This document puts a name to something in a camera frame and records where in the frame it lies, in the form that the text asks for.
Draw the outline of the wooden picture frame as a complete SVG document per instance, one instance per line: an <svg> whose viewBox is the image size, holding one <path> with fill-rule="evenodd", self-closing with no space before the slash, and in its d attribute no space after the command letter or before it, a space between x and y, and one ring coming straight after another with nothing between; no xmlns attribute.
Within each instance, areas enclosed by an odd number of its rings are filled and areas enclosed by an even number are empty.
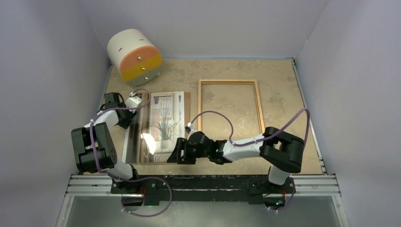
<svg viewBox="0 0 401 227"><path fill-rule="evenodd" d="M265 125L263 121L262 105L257 80L255 79L199 79L198 80L198 113L202 112L202 86L203 85L252 85L254 91L255 104L259 122L260 132L264 132Z"/></svg>

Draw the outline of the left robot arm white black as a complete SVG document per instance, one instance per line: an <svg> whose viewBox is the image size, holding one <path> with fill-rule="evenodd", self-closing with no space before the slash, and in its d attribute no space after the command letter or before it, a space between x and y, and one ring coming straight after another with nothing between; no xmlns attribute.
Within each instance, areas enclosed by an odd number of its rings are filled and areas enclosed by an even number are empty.
<svg viewBox="0 0 401 227"><path fill-rule="evenodd" d="M114 126L127 129L142 102L136 94L123 100L120 93L106 93L96 117L71 131L74 158L80 173L108 175L116 182L123 182L128 193L140 190L141 180L135 168L118 158L110 129Z"/></svg>

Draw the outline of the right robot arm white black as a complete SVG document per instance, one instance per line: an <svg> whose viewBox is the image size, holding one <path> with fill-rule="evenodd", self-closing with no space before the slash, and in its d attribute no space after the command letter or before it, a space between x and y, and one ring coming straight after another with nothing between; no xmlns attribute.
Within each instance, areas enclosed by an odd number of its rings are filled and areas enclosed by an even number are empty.
<svg viewBox="0 0 401 227"><path fill-rule="evenodd" d="M188 138L178 138L168 163L194 165L198 158L223 165L243 158L261 157L272 164L265 180L270 192L283 188L290 174L301 172L305 139L275 127L250 139L212 140L203 132L192 130Z"/></svg>

